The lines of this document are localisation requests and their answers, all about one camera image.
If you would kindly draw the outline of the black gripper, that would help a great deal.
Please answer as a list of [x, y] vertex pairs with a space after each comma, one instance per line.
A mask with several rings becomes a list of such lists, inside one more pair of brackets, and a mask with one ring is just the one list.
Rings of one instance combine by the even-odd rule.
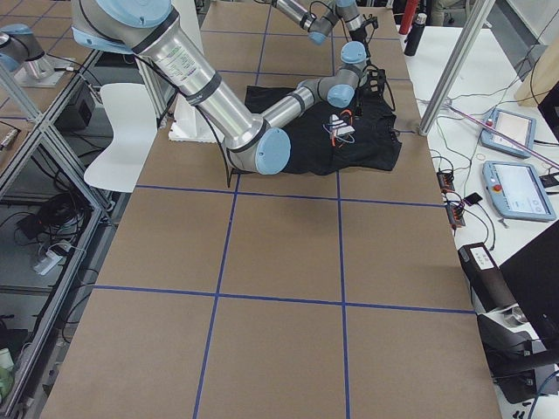
[[385, 70], [375, 66], [368, 68], [367, 83], [372, 94], [375, 94], [378, 97], [383, 97], [386, 85]]
[[378, 19], [373, 15], [357, 15], [347, 22], [350, 38], [353, 41], [367, 44], [372, 35], [368, 33], [368, 28], [372, 27], [372, 33], [378, 28]]

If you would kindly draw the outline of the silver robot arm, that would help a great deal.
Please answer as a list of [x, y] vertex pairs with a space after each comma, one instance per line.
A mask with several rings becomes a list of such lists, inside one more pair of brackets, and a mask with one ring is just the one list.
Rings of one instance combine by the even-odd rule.
[[72, 32], [85, 47], [149, 58], [186, 101], [201, 109], [224, 135], [234, 168], [275, 175], [284, 169], [291, 142], [283, 127], [315, 104], [343, 108], [365, 82], [370, 63], [367, 28], [371, 20], [354, 1], [331, 1], [323, 16], [296, 1], [271, 1], [310, 39], [321, 44], [338, 22], [351, 37], [342, 47], [342, 66], [331, 77], [308, 79], [263, 113], [252, 113], [223, 81], [183, 31], [179, 11], [169, 1], [73, 1]]
[[368, 43], [367, 27], [371, 25], [374, 30], [378, 28], [377, 18], [362, 15], [354, 0], [335, 0], [324, 3], [326, 10], [321, 17], [311, 11], [314, 3], [315, 1], [312, 1], [308, 7], [305, 7], [298, 1], [269, 1], [273, 8], [282, 12], [306, 31], [308, 37], [317, 45], [321, 45], [326, 40], [339, 22], [343, 23], [344, 29], [353, 41], [361, 42], [364, 45]]

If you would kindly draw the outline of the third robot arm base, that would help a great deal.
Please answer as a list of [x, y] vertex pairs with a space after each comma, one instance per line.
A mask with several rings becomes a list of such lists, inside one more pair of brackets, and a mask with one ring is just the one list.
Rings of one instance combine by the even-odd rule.
[[1, 28], [1, 64], [23, 87], [52, 88], [62, 77], [26, 24]]

